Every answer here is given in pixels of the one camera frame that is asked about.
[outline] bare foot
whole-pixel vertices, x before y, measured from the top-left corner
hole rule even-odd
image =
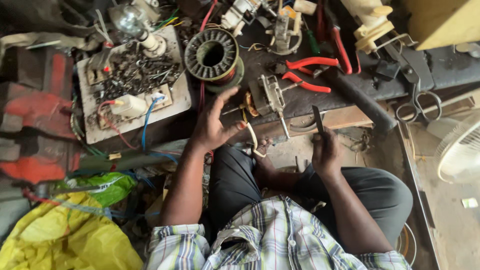
[[[257,147],[257,151],[260,154],[264,155],[265,153],[267,153],[268,147],[272,145],[272,143],[273,143],[272,139],[260,140],[259,145]],[[263,189],[264,187],[268,187],[269,183],[273,179],[275,179],[275,174],[276,174],[276,170],[275,170],[275,167],[273,166],[272,161],[270,160],[268,155],[262,158],[257,154],[253,153],[253,158],[257,161],[257,164],[253,171],[253,177],[255,178],[255,181],[257,182],[258,187],[260,189]]]

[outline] dark trousers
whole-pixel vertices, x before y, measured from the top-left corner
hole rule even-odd
[[[217,230],[222,229],[242,208],[263,199],[253,178],[253,167],[252,158],[243,151],[228,146],[215,151],[206,212],[209,223],[206,228],[210,227],[212,235],[216,235]],[[349,167],[342,168],[342,174],[394,246],[412,209],[412,193],[408,187],[393,174],[380,169]],[[327,203],[314,215],[340,242],[328,192],[312,165],[302,173],[293,193]]]

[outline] man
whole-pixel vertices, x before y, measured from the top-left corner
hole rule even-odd
[[[330,129],[315,136],[304,173],[277,172],[268,157],[222,146],[245,128],[224,128],[220,111],[237,88],[202,113],[153,230],[145,269],[410,269],[395,243],[412,207],[409,189],[392,174],[342,168]],[[263,140],[258,150],[265,153]],[[208,200],[209,245],[202,213],[204,156],[216,149]],[[259,186],[326,202],[314,214],[288,197],[263,199]]]

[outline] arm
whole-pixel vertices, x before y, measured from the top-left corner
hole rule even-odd
[[[340,239],[349,253],[385,253],[393,248],[342,175],[342,147],[330,129],[314,137],[312,165],[330,195]]]
[[[205,154],[246,127],[246,123],[240,121],[224,128],[219,119],[223,105],[237,92],[237,87],[222,92],[200,115],[180,159],[172,188],[163,203],[159,226],[195,224],[200,219]]]

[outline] hand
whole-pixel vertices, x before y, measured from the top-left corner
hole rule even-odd
[[[343,148],[338,135],[324,127],[323,135],[313,136],[312,166],[322,180],[335,179],[341,175]]]
[[[220,122],[220,112],[228,99],[238,92],[238,87],[232,87],[223,91],[207,106],[200,115],[197,126],[193,131],[190,141],[205,152],[216,149],[224,144],[230,137],[244,129],[247,124],[238,121],[229,127],[223,127]]]

